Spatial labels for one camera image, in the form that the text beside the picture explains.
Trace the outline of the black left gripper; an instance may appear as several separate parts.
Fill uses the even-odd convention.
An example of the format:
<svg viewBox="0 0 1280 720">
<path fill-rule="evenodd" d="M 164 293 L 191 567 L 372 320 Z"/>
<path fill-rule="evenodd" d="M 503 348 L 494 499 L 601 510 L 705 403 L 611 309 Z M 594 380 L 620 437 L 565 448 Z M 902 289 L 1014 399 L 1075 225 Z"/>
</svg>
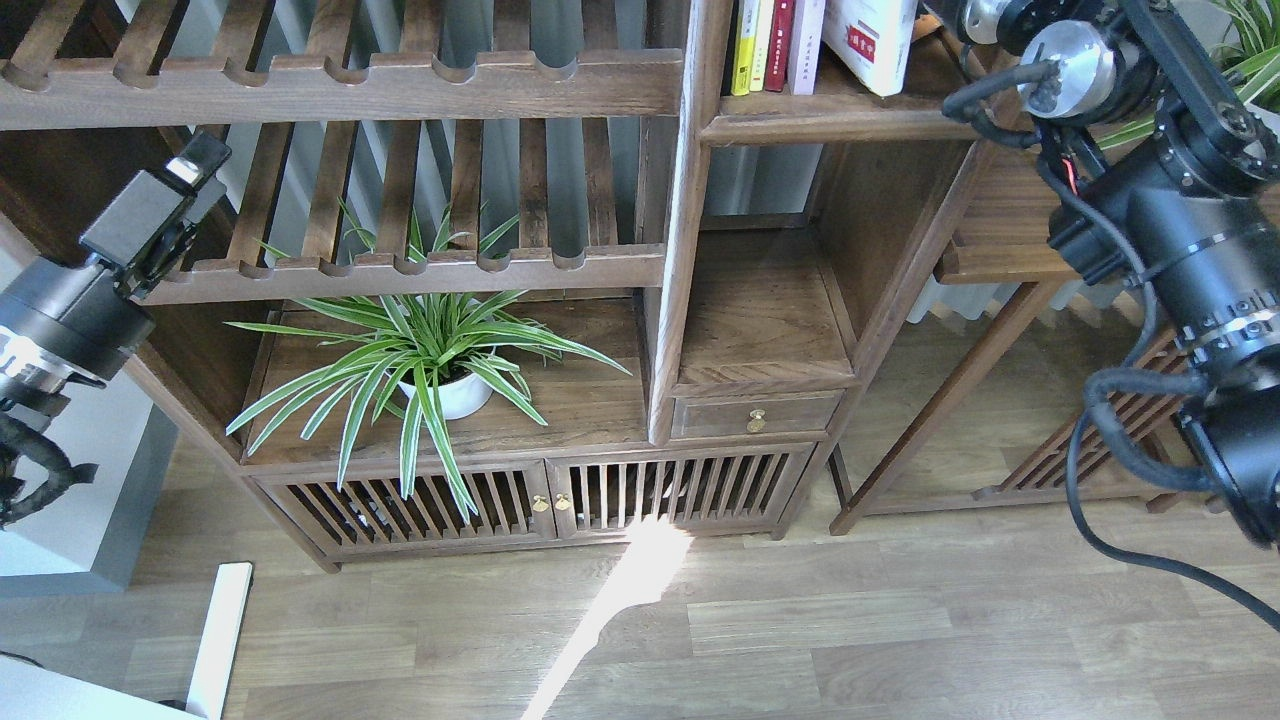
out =
<svg viewBox="0 0 1280 720">
<path fill-rule="evenodd" d="M 102 386 L 154 328 L 140 306 L 227 192 L 232 149 L 196 133 L 163 168 L 138 173 L 81 236 L 78 266 L 41 256 L 3 292 L 3 389 Z"/>
</svg>

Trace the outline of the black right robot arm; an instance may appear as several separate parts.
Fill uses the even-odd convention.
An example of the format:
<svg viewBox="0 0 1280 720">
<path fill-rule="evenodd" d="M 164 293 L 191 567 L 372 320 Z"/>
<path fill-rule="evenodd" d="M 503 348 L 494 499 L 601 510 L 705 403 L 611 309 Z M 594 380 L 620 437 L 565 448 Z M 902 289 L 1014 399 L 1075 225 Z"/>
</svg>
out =
<svg viewBox="0 0 1280 720">
<path fill-rule="evenodd" d="M 1148 483 L 1219 496 L 1245 537 L 1277 543 L 1277 228 L 1260 193 L 1277 140 L 1169 1 L 931 1 L 970 45 L 1019 63 L 947 96 L 943 114 L 1012 149 L 1061 206 L 1050 245 L 1088 283 L 1124 273 L 1144 325 L 1089 377 L 1066 493 L 1101 553 L 1199 582 L 1270 626 L 1277 612 L 1187 562 L 1116 548 L 1082 511 L 1078 455 L 1096 429 Z"/>
</svg>

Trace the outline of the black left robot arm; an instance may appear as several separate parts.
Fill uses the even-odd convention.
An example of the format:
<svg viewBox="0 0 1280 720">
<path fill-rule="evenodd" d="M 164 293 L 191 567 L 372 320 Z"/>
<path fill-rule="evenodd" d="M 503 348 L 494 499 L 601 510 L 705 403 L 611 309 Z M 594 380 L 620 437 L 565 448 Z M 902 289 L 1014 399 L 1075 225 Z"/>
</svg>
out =
<svg viewBox="0 0 1280 720">
<path fill-rule="evenodd" d="M 3 292 L 3 523 L 90 483 L 45 432 L 68 405 L 64 387 L 104 387 L 154 328 L 141 306 L 195 242 L 224 195 L 215 174 L 230 156 L 198 132 L 157 170 L 140 172 L 81 236 L 78 265 L 36 258 Z"/>
</svg>

